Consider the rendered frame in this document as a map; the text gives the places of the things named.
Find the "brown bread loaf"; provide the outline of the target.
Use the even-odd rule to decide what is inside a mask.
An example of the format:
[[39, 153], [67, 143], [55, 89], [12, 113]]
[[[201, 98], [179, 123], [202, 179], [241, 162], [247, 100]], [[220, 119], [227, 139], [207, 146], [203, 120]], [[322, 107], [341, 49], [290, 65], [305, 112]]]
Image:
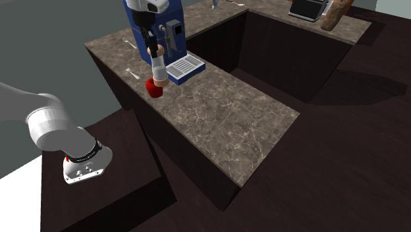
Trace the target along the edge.
[[333, 3], [321, 23], [321, 29], [332, 31], [339, 23], [342, 16], [346, 14], [351, 3], [352, 0], [333, 0]]

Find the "blue coffee machine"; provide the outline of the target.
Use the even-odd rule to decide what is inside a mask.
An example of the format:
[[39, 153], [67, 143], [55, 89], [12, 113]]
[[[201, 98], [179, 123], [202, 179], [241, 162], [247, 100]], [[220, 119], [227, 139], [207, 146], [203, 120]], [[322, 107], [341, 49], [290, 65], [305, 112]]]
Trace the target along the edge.
[[156, 35], [157, 44], [165, 49], [163, 57], [170, 81], [180, 86], [206, 68], [203, 61], [187, 53], [181, 0], [123, 0], [123, 4], [140, 56], [146, 63], [151, 64], [151, 57], [141, 28], [133, 22], [131, 10], [155, 14], [155, 24], [151, 29]]

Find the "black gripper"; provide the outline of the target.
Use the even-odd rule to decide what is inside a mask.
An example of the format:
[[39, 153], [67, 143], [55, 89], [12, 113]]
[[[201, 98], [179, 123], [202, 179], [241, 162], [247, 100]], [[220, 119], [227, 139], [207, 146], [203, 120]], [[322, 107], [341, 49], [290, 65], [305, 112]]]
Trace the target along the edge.
[[131, 10], [132, 19], [135, 25], [141, 28], [141, 34], [144, 38], [145, 45], [149, 49], [152, 57], [157, 56], [157, 38], [152, 32], [152, 26], [155, 24], [155, 14], [147, 11]]

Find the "black silver toaster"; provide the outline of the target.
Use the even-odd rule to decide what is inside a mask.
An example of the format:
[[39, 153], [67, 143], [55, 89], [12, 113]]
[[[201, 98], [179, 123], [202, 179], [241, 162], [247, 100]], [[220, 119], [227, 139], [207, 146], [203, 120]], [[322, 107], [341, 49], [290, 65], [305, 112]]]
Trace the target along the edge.
[[293, 0], [288, 14], [310, 22], [317, 21], [329, 0]]

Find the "dark robot stand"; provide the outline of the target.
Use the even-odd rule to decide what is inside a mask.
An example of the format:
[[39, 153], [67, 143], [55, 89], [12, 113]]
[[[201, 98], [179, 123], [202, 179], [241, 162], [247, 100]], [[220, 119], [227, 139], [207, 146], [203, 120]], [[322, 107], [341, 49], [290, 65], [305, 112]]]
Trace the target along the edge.
[[102, 175], [69, 185], [63, 153], [44, 152], [40, 232], [129, 232], [177, 201], [132, 110], [86, 130], [112, 149], [113, 159]]

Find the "wooden clear pepper grinder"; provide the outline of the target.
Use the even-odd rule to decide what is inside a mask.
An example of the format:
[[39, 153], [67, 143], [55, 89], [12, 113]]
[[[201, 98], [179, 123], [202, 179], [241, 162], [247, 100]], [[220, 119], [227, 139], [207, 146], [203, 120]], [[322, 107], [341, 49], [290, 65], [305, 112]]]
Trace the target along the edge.
[[169, 83], [169, 75], [164, 62], [165, 49], [162, 45], [157, 44], [157, 50], [152, 51], [147, 48], [147, 52], [151, 57], [151, 69], [153, 73], [153, 83], [157, 87], [165, 87]]

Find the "red apple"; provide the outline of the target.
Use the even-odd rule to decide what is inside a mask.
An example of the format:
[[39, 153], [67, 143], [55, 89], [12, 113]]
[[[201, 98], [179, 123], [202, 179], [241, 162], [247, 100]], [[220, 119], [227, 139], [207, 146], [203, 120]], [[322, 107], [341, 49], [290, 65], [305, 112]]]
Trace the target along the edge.
[[163, 95], [163, 88], [156, 86], [153, 78], [146, 81], [146, 90], [152, 98], [160, 98]]

